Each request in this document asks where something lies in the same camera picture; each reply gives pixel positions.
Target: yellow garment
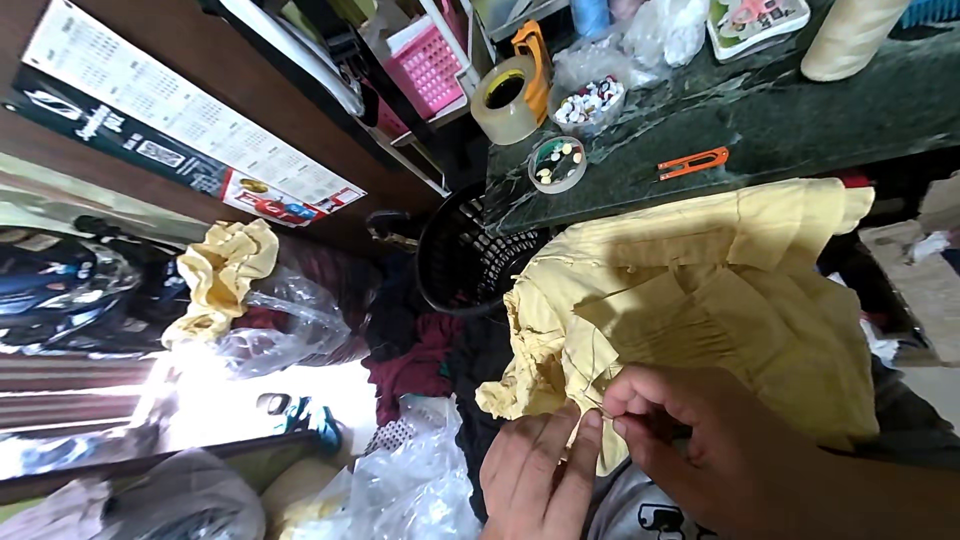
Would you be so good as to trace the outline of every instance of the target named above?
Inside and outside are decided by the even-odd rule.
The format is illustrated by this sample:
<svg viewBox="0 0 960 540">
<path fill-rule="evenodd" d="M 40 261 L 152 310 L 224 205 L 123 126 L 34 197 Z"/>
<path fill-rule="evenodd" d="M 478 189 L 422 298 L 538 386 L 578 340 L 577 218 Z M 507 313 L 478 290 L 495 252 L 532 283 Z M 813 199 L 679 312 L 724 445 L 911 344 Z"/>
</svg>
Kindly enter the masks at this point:
<svg viewBox="0 0 960 540">
<path fill-rule="evenodd" d="M 813 269 L 873 197 L 798 179 L 570 227 L 504 296 L 515 356 L 477 403 L 514 419 L 568 396 L 586 412 L 624 364 L 719 365 L 821 444 L 875 435 L 856 294 Z M 605 422 L 601 476 L 627 457 Z"/>
<path fill-rule="evenodd" d="M 190 244 L 177 257 L 177 270 L 190 287 L 186 314 L 163 332 L 163 346 L 178 341 L 212 341 L 247 310 L 250 282 L 274 271 L 279 240 L 266 221 L 249 225 L 218 221 L 204 243 Z"/>
</svg>

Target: gray t-shirt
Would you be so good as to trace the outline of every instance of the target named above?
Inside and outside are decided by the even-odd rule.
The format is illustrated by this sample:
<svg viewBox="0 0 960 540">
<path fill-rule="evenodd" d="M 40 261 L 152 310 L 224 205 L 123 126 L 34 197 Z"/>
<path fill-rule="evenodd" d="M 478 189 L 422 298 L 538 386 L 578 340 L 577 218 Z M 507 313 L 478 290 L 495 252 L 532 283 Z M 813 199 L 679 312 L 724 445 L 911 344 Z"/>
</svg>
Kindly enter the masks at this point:
<svg viewBox="0 0 960 540">
<path fill-rule="evenodd" d="M 717 540 L 631 463 L 597 506 L 587 540 Z"/>
</svg>

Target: roll of packing tape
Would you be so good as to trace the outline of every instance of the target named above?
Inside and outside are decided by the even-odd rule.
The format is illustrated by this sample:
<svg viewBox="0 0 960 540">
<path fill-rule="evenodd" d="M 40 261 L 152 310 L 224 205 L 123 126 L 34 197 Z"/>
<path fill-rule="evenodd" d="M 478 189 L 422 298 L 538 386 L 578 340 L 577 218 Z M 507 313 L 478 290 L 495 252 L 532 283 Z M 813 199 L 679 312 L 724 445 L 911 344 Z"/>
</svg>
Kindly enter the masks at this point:
<svg viewBox="0 0 960 540">
<path fill-rule="evenodd" d="M 533 59 L 515 56 L 490 70 L 473 92 L 470 114 L 493 144 L 518 142 L 540 125 L 524 100 L 535 73 Z"/>
</svg>

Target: green marble countertop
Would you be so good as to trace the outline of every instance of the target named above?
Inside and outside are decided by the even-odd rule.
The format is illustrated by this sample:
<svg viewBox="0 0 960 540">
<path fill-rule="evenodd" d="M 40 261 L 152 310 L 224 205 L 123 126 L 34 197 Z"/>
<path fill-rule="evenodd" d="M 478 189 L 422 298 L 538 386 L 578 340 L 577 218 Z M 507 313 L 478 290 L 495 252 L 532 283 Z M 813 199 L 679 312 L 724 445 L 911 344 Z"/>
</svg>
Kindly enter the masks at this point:
<svg viewBox="0 0 960 540">
<path fill-rule="evenodd" d="M 616 124 L 584 141 L 588 168 L 564 193 L 540 193 L 526 160 L 560 135 L 547 119 L 492 145 L 484 222 L 495 235 L 585 221 L 739 187 L 960 145 L 960 22 L 895 31 L 860 73 L 814 83 L 800 60 L 826 8 L 786 42 L 726 65 L 709 39 L 687 66 L 633 90 Z M 725 165 L 657 182 L 657 163 L 726 146 Z"/>
</svg>

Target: spool of thread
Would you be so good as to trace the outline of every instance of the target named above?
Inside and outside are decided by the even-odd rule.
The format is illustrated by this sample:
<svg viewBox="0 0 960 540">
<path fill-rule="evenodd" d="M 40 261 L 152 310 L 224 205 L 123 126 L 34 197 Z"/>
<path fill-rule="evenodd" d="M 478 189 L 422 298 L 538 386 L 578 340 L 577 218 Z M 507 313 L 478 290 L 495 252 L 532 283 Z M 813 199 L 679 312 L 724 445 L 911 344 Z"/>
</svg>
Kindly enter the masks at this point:
<svg viewBox="0 0 960 540">
<path fill-rule="evenodd" d="M 584 37 L 598 37 L 610 27 L 607 0 L 570 0 L 573 28 Z"/>
<path fill-rule="evenodd" d="M 839 81 L 866 67 L 910 0 L 837 0 L 800 63 L 813 81 Z"/>
<path fill-rule="evenodd" d="M 470 114 L 493 144 L 513 144 L 540 125 L 524 99 L 535 77 L 534 60 L 520 55 L 496 65 L 470 98 Z"/>
</svg>

